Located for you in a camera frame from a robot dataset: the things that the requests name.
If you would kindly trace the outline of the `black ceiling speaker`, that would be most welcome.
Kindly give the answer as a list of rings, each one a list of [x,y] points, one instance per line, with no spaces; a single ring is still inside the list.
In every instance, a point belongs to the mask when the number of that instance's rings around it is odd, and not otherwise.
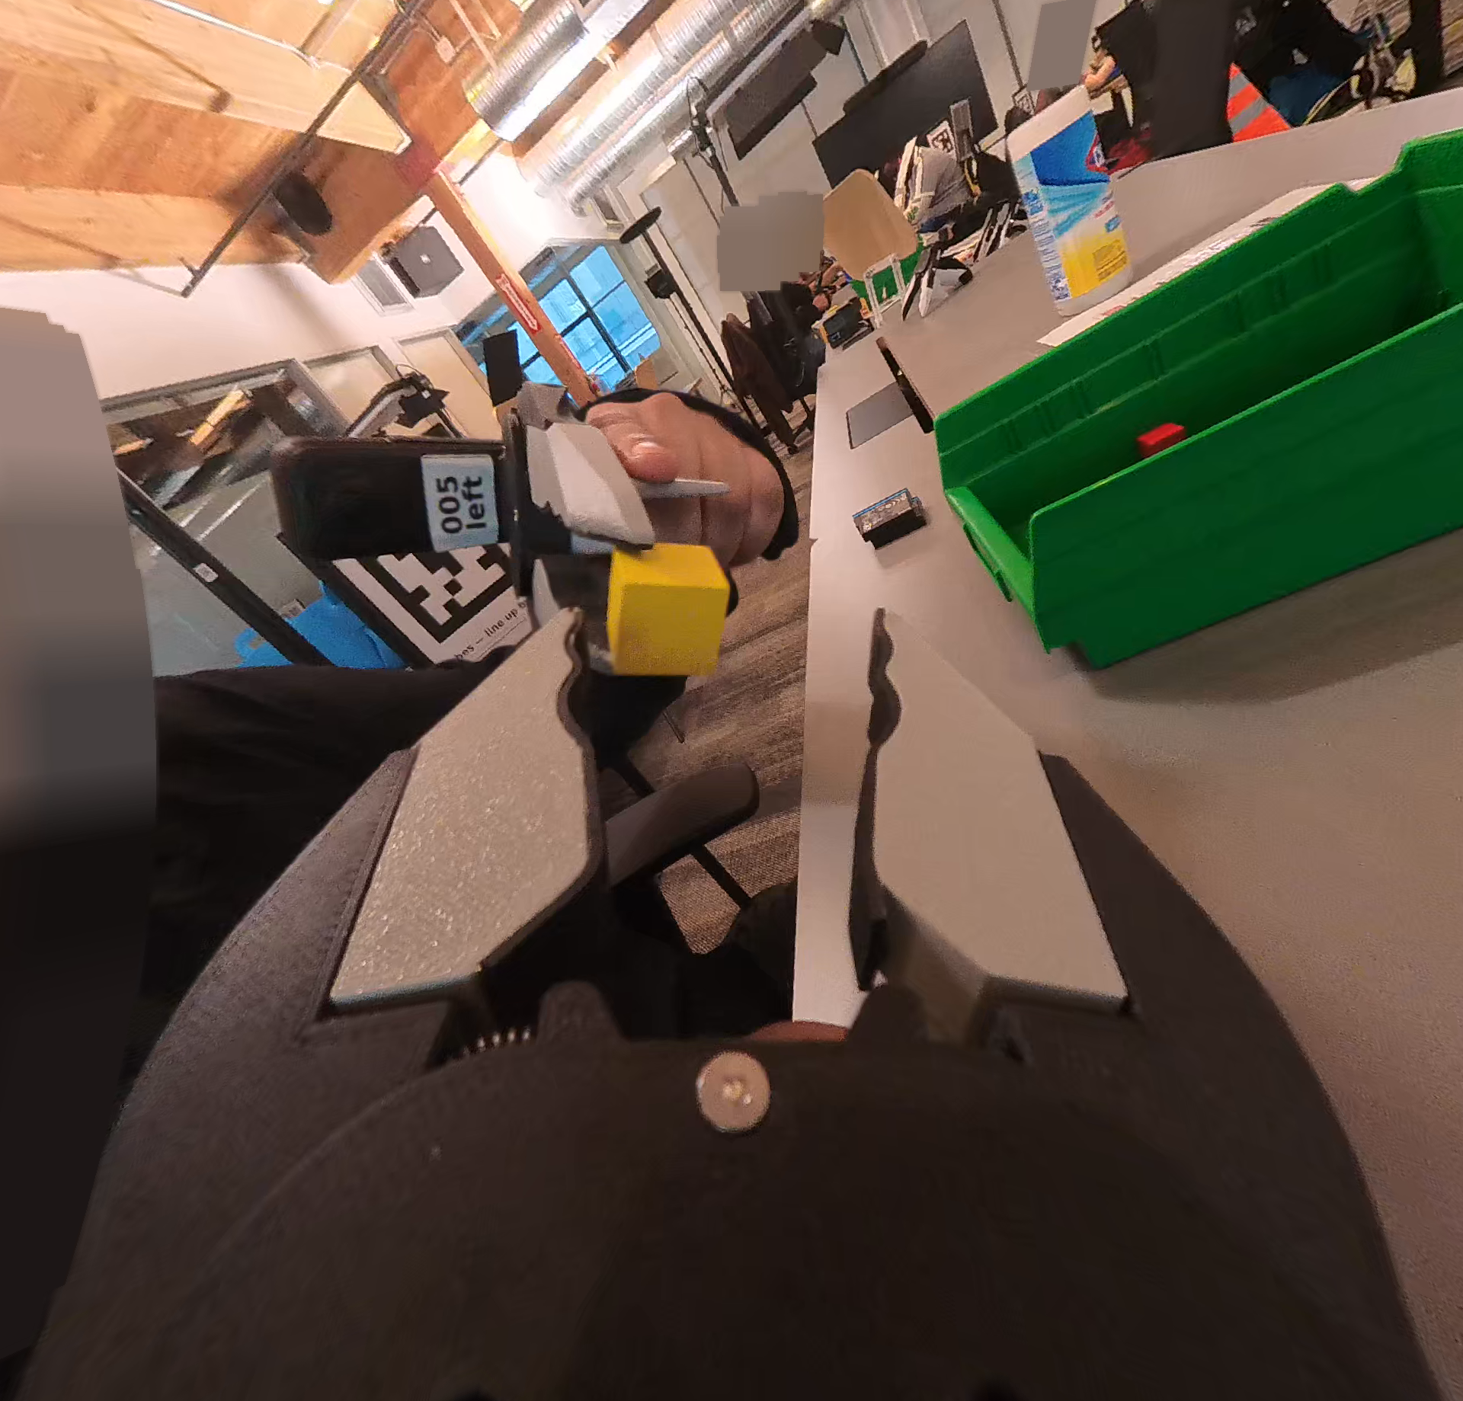
[[[432,224],[405,232],[382,250],[382,260],[411,297],[439,296],[463,273],[452,245]]]

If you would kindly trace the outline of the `grey desk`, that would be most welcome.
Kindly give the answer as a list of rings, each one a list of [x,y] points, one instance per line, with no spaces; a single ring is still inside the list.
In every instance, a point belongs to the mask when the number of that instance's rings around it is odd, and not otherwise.
[[[1443,1398],[1460,1398],[1460,534],[1104,671],[1046,655],[957,527],[883,554],[834,503],[935,477],[899,425],[815,457],[798,911],[810,1014],[842,1019],[833,916],[849,746],[868,691],[836,668],[846,606],[890,581],[950,660],[1068,753],[1257,970],[1334,1101]],[[859,722],[839,728],[844,701]]]

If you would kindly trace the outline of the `wipes canister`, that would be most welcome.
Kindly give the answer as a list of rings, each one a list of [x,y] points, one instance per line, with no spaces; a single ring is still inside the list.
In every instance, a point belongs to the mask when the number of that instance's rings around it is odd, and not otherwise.
[[[1131,255],[1086,88],[1050,93],[1006,149],[1058,314],[1082,314],[1123,291]]]

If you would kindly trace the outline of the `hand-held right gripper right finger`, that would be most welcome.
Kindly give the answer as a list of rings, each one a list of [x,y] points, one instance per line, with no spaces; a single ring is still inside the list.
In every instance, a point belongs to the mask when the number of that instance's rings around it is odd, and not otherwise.
[[[1120,1014],[1128,988],[1032,736],[881,607],[849,939],[857,986],[971,1045],[1004,1006]]]

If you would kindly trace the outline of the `silver ceiling duct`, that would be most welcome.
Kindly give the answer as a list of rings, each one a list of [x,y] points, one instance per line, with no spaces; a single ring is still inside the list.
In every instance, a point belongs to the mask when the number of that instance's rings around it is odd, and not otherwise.
[[[787,31],[854,0],[529,0],[468,87],[481,155],[583,204]]]

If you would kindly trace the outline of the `dark grey desk pad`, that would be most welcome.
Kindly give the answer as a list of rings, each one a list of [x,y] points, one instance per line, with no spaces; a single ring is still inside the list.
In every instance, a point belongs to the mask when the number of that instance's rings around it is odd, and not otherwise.
[[[904,389],[898,382],[880,387],[847,410],[850,449],[859,449],[908,420],[916,420],[916,412],[909,405]]]

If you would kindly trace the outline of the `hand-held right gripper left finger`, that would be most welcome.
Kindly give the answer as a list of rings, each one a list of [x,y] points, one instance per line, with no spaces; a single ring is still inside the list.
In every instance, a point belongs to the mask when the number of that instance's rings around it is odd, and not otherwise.
[[[583,893],[604,836],[558,611],[416,745],[331,983],[333,1009],[462,998]]]

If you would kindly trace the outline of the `small yellow cube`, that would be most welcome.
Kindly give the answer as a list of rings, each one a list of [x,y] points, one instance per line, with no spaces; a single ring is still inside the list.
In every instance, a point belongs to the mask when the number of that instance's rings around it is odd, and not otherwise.
[[[606,632],[619,678],[704,679],[720,660],[730,580],[708,547],[610,555]]]

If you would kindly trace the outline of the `green plastic bin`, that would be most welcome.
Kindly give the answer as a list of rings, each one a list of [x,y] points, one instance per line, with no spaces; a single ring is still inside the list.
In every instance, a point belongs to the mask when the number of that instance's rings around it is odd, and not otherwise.
[[[1180,423],[1139,459],[1135,438]],[[1461,523],[1461,136],[1331,185],[935,420],[1045,650],[1133,658]]]

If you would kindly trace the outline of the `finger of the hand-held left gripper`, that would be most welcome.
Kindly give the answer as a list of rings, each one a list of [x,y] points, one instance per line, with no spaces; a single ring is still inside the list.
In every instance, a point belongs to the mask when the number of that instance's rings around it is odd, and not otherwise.
[[[628,549],[655,545],[635,482],[591,423],[527,428],[527,493],[571,536]]]
[[[614,673],[607,634],[610,567],[610,558],[539,558],[529,590],[530,617],[539,627],[565,609],[579,614],[581,660],[599,674]]]

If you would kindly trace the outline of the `blue lit window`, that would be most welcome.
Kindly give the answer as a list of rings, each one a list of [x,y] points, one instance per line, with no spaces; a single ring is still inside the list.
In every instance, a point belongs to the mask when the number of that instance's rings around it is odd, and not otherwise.
[[[601,390],[630,387],[635,369],[655,361],[663,346],[656,318],[627,266],[625,248],[617,242],[548,245],[521,266],[530,294]],[[496,296],[465,315],[455,333],[480,369],[485,369],[485,341],[506,335],[516,341],[526,379],[558,381],[526,327]]]

